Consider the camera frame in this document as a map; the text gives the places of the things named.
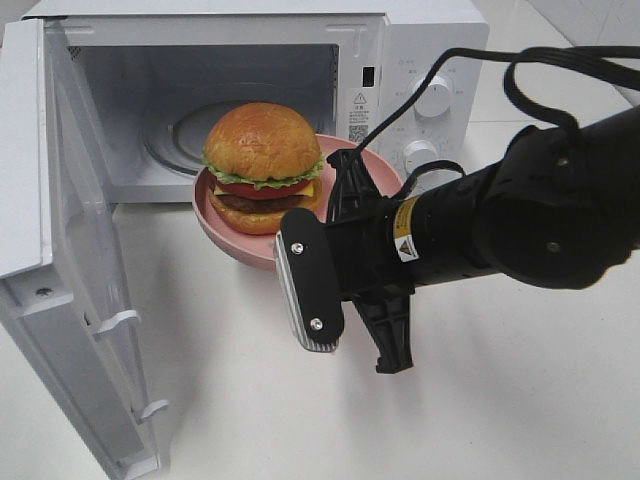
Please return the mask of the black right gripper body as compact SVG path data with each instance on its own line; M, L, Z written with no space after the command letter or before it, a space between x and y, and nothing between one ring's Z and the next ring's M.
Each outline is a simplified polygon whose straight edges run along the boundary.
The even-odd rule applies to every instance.
M405 258L400 245L411 236L415 197L346 197L329 203L324 225L343 301L407 301L415 292L407 264L418 258L414 247Z

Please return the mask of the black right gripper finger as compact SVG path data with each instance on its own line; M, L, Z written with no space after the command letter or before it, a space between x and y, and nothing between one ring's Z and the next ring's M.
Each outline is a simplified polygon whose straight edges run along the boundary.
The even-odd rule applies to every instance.
M378 349L376 372L395 374L411 368L410 296L355 295L351 301Z
M325 223L378 223L385 200L365 165L361 151L357 148L338 149L329 155L328 162L334 168L336 178L329 195Z

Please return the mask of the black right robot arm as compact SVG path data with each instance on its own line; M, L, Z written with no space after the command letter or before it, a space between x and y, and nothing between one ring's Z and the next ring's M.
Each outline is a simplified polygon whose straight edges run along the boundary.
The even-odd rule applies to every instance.
M321 266L379 352L413 364L409 298L420 286L503 274L580 290L639 247L639 111L583 128L521 130L503 158L409 198L383 198L328 224Z

